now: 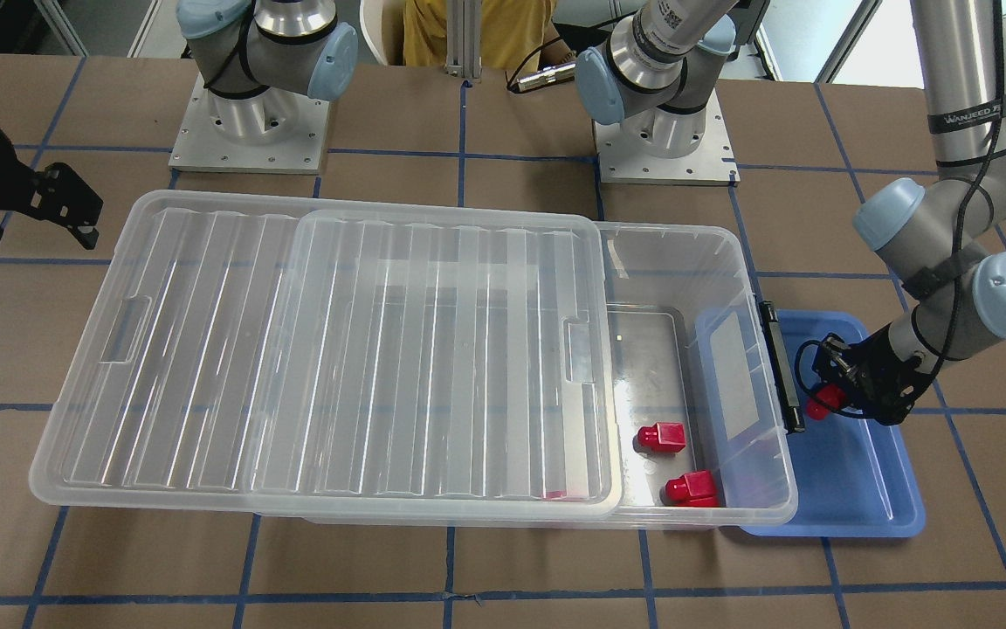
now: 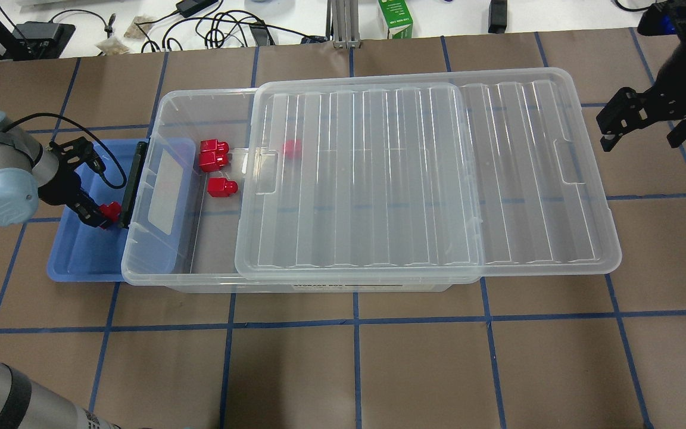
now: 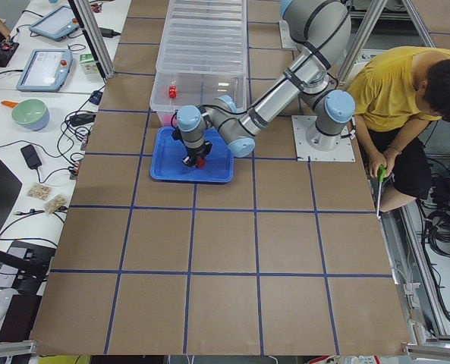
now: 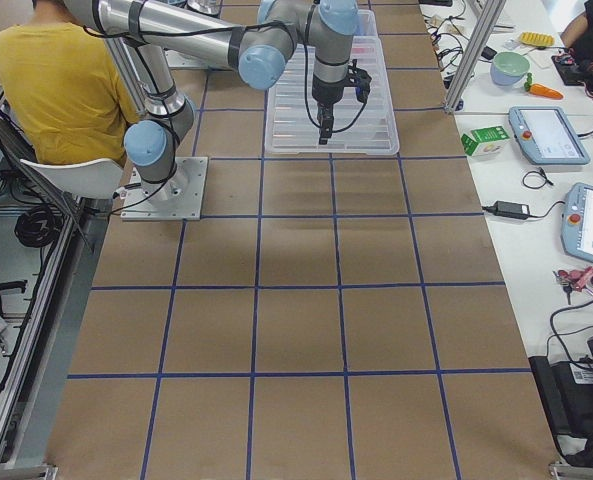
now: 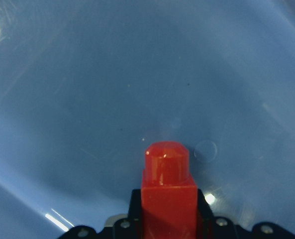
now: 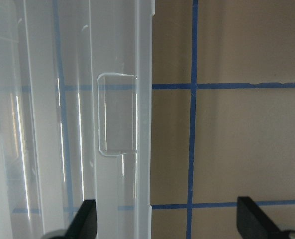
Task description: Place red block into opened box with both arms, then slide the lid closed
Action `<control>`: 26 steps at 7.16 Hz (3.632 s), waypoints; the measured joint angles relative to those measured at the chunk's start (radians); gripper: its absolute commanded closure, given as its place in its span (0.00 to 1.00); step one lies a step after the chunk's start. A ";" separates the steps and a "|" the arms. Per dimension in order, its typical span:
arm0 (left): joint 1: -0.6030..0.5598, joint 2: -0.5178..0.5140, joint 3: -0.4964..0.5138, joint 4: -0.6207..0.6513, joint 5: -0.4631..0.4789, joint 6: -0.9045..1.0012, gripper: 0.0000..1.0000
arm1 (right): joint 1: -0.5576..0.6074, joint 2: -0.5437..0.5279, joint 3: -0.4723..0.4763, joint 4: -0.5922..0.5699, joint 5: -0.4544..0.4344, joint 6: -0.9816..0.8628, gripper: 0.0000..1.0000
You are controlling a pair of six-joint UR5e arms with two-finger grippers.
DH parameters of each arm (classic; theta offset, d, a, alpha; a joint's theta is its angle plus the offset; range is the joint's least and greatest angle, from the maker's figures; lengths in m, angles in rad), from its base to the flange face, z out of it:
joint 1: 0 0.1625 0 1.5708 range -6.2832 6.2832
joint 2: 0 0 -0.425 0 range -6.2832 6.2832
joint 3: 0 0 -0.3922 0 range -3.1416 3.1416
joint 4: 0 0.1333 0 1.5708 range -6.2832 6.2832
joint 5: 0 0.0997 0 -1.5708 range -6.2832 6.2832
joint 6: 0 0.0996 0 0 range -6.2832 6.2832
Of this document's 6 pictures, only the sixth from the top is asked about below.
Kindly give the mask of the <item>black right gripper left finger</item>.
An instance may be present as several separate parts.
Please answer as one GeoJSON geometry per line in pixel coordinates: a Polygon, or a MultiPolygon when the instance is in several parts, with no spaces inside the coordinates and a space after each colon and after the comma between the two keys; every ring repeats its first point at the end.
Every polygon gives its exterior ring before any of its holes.
{"type": "Polygon", "coordinates": [[[98,232],[95,199],[84,200],[65,231],[53,231],[45,239],[95,239],[98,232]]]}

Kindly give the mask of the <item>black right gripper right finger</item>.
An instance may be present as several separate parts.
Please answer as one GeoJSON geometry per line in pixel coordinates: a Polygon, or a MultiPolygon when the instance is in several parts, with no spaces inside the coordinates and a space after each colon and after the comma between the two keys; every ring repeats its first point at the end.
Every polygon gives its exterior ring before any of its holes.
{"type": "Polygon", "coordinates": [[[295,230],[281,230],[248,196],[237,198],[237,230],[243,239],[295,239],[295,230]]]}

